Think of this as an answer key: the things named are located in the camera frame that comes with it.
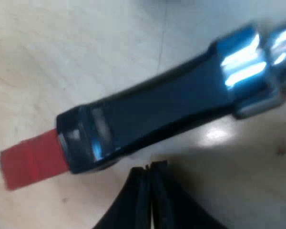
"table surface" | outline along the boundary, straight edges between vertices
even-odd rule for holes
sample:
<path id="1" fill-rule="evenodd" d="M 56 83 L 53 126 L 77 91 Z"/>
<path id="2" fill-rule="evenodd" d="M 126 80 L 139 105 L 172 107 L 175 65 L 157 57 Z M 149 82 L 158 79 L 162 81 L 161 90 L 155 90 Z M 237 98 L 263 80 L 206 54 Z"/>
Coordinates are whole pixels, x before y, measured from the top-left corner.
<path id="1" fill-rule="evenodd" d="M 0 151 L 251 20 L 286 21 L 286 0 L 0 0 Z M 286 229 L 286 103 L 246 120 L 223 117 L 98 173 L 67 172 L 13 192 L 0 173 L 0 229 L 89 229 L 131 167 L 162 159 L 228 228 Z"/>

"black handle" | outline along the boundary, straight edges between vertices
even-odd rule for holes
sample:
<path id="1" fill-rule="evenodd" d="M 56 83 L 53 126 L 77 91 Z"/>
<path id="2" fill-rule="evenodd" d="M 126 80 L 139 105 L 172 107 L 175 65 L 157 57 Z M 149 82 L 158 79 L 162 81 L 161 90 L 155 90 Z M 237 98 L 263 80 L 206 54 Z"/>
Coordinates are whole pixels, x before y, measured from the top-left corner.
<path id="1" fill-rule="evenodd" d="M 57 117 L 73 173 L 103 169 L 140 148 L 231 113 L 215 46 L 154 79 Z"/>

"red rubber tip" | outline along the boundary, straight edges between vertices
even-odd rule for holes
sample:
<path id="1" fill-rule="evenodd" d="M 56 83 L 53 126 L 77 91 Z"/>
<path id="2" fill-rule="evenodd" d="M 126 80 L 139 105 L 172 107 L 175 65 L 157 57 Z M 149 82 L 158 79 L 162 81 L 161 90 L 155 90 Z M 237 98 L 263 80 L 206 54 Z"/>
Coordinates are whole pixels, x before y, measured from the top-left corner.
<path id="1" fill-rule="evenodd" d="M 69 170 L 55 129 L 2 151 L 0 163 L 9 190 Z"/>

